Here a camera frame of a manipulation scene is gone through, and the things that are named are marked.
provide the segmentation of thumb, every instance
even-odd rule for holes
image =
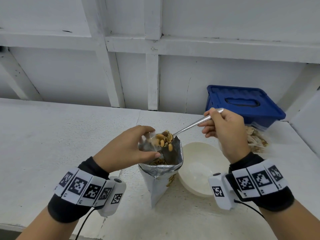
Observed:
[[[147,161],[154,160],[160,157],[161,154],[159,152],[142,152],[139,153],[139,163],[145,163]]]
[[[221,126],[222,124],[224,124],[226,121],[222,118],[221,114],[216,111],[215,108],[211,108],[209,110],[209,114],[211,116],[211,119],[214,121],[214,125],[217,126]]]

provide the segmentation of wire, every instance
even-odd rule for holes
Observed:
[[[77,239],[78,239],[79,234],[80,234],[80,232],[81,232],[81,230],[82,230],[82,228],[83,228],[83,225],[86,223],[86,220],[88,219],[88,217],[90,216],[90,214],[91,214],[92,212],[94,212],[95,210],[96,210],[96,209],[93,209],[93,210],[90,211],[90,213],[87,215],[87,217],[85,218],[84,222],[82,223],[82,226],[80,227],[80,230],[79,230],[79,232],[78,232],[78,234],[77,234],[77,236],[75,237],[74,240],[77,240]]]
[[[243,204],[243,205],[245,205],[245,206],[248,206],[249,208],[253,209],[256,213],[258,213],[259,215],[261,215],[261,216],[263,217],[263,219],[265,219],[264,216],[263,216],[259,211],[257,211],[256,209],[254,209],[252,206],[249,206],[248,204],[245,204],[245,203],[243,203],[243,202],[241,202],[241,201],[238,201],[238,200],[234,200],[234,202],[239,203],[239,204]]]

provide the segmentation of wooden beam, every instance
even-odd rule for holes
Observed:
[[[143,0],[144,35],[148,40],[159,40],[162,35],[162,0]]]
[[[157,41],[127,35],[105,39],[110,52],[320,63],[318,44],[174,36]]]
[[[0,46],[93,51],[91,37],[66,32],[11,33],[0,30]]]
[[[286,113],[284,121],[290,121],[313,97],[319,87],[320,65],[306,64],[298,78],[277,103]]]
[[[148,110],[159,109],[159,55],[146,54],[146,78],[148,80]]]
[[[43,101],[37,89],[33,86],[17,60],[8,50],[2,48],[0,52],[0,69],[5,70],[8,75],[3,76],[5,81],[22,100]]]
[[[105,74],[106,90],[112,107],[125,108],[125,100],[119,76],[118,63],[115,52],[108,52],[106,47],[105,25],[103,24],[101,0],[81,0],[88,22],[91,38],[95,45],[95,52]]]

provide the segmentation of box handle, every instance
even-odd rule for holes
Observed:
[[[247,106],[247,107],[258,107],[260,106],[260,102],[255,99],[244,99],[244,98],[232,98],[227,97],[224,99],[228,104],[236,105],[236,106]]]

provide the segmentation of white bowl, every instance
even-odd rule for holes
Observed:
[[[197,196],[213,196],[208,178],[214,173],[228,172],[228,160],[218,148],[202,142],[186,144],[182,149],[183,165],[178,172],[180,182]]]

